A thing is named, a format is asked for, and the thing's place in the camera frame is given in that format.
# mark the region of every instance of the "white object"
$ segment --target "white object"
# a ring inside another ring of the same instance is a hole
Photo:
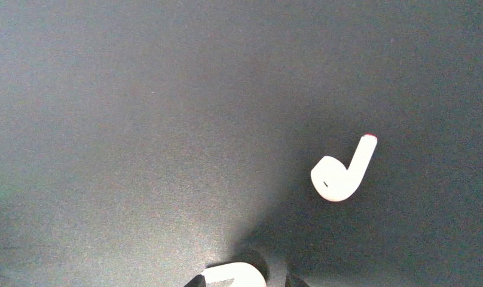
[[[261,272],[254,266],[236,262],[203,270],[201,275],[207,284],[234,279],[230,287],[266,287]]]
[[[375,136],[362,136],[349,169],[336,158],[323,157],[310,172],[317,192],[329,201],[349,198],[361,184],[376,145]]]

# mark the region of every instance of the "white curved object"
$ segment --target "white curved object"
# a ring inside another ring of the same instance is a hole
[[[329,201],[349,198],[361,184],[376,145],[375,136],[362,136],[349,169],[336,158],[323,157],[310,172],[317,192]]]
[[[207,284],[234,279],[230,287],[266,287],[261,272],[254,266],[236,262],[203,270],[201,275]]]

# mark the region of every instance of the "earbud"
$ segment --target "earbud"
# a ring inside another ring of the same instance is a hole
[[[349,169],[333,157],[323,157],[310,172],[317,192],[326,200],[342,201],[349,198],[361,184],[377,138],[366,134],[361,137]]]
[[[203,270],[201,275],[207,284],[234,279],[230,287],[266,287],[266,281],[256,267],[235,262]]]

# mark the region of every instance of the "white earbud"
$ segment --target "white earbud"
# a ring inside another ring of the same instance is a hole
[[[266,287],[266,281],[256,267],[236,262],[203,270],[207,284],[234,279],[230,287]]]
[[[317,192],[329,201],[349,198],[361,184],[376,145],[375,136],[362,136],[349,169],[336,158],[323,157],[310,172]]]

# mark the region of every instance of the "dark tabletop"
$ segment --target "dark tabletop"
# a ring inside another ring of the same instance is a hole
[[[266,2],[0,1],[0,286],[483,286],[482,1]]]

